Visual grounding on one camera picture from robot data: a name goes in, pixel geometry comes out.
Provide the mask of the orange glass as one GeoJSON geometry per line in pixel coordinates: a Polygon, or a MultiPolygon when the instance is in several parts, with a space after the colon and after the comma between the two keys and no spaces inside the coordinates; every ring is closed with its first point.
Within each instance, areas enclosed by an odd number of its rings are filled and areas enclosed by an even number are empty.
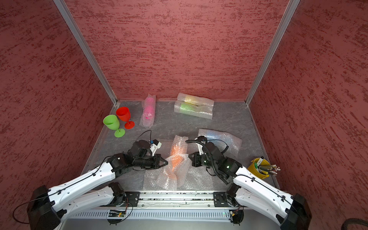
{"type": "Polygon", "coordinates": [[[170,156],[167,158],[168,165],[163,167],[162,172],[157,177],[157,185],[163,190],[176,191],[183,186],[191,161],[187,154],[189,137],[175,136],[170,156]]]}

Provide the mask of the pink glass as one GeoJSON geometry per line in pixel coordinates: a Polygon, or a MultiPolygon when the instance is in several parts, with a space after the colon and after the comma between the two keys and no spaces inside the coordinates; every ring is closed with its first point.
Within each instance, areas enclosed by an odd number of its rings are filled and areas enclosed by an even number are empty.
{"type": "Polygon", "coordinates": [[[148,94],[142,102],[143,112],[140,119],[140,126],[150,128],[154,124],[156,110],[156,96],[148,94]]]}

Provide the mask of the red wine glass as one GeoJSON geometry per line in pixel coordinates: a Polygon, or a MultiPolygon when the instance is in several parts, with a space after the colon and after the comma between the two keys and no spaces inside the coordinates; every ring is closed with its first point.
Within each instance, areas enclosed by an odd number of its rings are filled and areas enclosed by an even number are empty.
{"type": "Polygon", "coordinates": [[[135,123],[131,121],[131,114],[129,111],[129,108],[127,107],[121,107],[116,111],[117,117],[125,122],[124,127],[125,129],[132,129],[135,126],[135,123]]]}

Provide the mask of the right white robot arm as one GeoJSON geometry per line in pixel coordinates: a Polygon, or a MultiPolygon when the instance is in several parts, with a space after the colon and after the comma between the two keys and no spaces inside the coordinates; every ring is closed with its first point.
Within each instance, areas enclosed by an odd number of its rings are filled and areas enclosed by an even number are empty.
{"type": "Polygon", "coordinates": [[[307,230],[312,214],[305,197],[291,195],[258,178],[238,161],[225,157],[213,141],[188,140],[198,151],[189,155],[194,167],[205,166],[227,185],[225,200],[233,207],[247,207],[268,217],[282,230],[307,230]]]}

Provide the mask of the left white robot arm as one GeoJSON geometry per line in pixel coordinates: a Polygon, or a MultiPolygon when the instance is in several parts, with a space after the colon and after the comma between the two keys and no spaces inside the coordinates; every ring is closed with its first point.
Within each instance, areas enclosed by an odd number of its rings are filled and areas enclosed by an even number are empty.
{"type": "Polygon", "coordinates": [[[128,208],[130,199],[114,179],[134,167],[152,170],[168,165],[156,153],[161,145],[158,140],[136,141],[128,152],[106,157],[98,167],[71,181],[37,188],[27,206],[30,228],[53,230],[68,218],[100,206],[128,208]]]}

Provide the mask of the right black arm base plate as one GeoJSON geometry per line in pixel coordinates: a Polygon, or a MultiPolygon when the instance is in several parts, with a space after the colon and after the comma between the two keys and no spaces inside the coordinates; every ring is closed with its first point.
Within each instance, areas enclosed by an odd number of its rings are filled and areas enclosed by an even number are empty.
{"type": "Polygon", "coordinates": [[[235,199],[231,198],[226,192],[214,192],[213,201],[217,208],[235,208],[239,206],[235,199]]]}

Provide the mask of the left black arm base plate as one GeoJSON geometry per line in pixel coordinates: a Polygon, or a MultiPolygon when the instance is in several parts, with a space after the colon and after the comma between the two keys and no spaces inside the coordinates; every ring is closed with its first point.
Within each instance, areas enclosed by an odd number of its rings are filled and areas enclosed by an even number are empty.
{"type": "Polygon", "coordinates": [[[121,195],[117,198],[116,203],[114,204],[115,207],[134,207],[138,206],[138,202],[140,200],[140,192],[125,192],[124,195],[121,195]]]}

